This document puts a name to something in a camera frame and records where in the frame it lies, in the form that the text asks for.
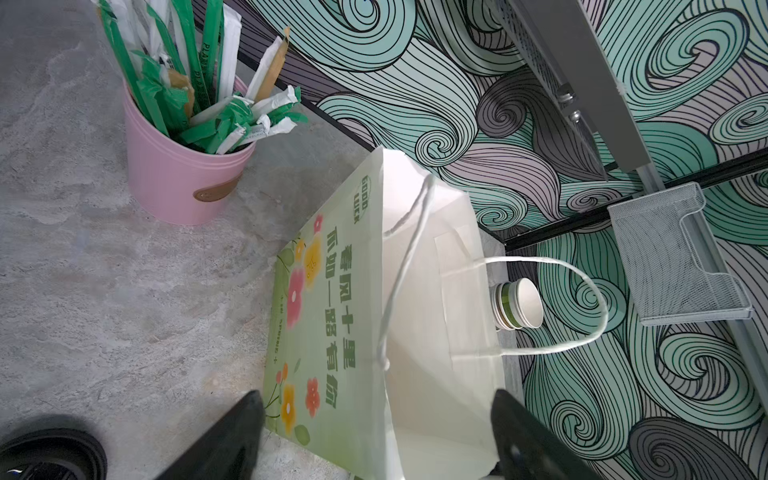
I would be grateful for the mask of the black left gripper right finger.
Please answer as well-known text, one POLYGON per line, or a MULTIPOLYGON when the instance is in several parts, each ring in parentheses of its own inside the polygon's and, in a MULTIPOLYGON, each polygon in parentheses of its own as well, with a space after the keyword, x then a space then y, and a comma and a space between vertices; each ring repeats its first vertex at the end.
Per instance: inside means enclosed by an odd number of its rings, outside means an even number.
POLYGON ((499 457, 491 479, 599 479, 508 391, 495 392, 490 419, 499 457))

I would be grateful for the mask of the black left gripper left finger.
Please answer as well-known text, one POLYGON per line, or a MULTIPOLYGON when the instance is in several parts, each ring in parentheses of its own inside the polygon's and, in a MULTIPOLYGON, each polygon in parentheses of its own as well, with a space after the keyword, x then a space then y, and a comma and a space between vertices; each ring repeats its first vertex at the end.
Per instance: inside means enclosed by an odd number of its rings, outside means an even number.
POLYGON ((264 423, 260 392, 252 390, 158 479, 250 479, 256 468, 264 423))

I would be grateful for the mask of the white paper takeout bag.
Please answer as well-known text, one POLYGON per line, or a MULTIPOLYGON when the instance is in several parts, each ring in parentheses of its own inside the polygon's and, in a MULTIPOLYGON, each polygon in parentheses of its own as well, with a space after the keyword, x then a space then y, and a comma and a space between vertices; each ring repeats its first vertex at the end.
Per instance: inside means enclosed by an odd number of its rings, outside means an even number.
POLYGON ((378 148, 278 254, 267 427, 361 479, 481 479, 504 389, 469 196, 378 148))

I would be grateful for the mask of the stack of paper cups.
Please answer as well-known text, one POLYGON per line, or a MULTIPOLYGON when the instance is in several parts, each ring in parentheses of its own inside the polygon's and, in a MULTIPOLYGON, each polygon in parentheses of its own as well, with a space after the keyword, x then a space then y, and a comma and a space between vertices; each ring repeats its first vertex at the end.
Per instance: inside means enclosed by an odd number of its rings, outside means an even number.
POLYGON ((536 285, 528 278, 493 286, 490 300, 497 329, 538 329, 543 324, 543 302, 536 285))

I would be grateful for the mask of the pink straw holder cup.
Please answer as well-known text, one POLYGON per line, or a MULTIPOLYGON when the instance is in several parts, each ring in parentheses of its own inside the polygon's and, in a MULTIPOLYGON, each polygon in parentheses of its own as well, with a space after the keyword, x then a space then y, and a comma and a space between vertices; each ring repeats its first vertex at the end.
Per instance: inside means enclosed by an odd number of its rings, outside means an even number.
POLYGON ((254 143, 234 153, 209 155, 160 133, 141 114, 123 85, 127 178, 131 194, 155 218, 194 226, 213 220, 226 207, 254 143))

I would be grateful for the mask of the bundle of wrapped straws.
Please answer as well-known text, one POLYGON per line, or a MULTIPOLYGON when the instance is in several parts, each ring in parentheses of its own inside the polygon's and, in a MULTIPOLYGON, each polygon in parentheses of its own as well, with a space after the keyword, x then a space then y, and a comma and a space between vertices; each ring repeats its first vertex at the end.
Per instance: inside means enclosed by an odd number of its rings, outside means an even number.
POLYGON ((189 1, 98 1, 95 7, 129 98, 161 135, 225 155, 306 122, 295 109, 299 87, 272 91, 287 56, 288 31, 266 49, 241 89, 242 17, 224 2, 207 4, 201 33, 189 1))

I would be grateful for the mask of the clear acrylic wall holder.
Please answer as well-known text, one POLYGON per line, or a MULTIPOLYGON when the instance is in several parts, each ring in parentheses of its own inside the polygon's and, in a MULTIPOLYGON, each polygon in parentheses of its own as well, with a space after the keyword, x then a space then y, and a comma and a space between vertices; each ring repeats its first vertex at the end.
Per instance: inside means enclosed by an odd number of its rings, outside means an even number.
POLYGON ((723 260, 705 206, 690 182, 608 208, 642 325, 750 318, 751 300, 723 260))

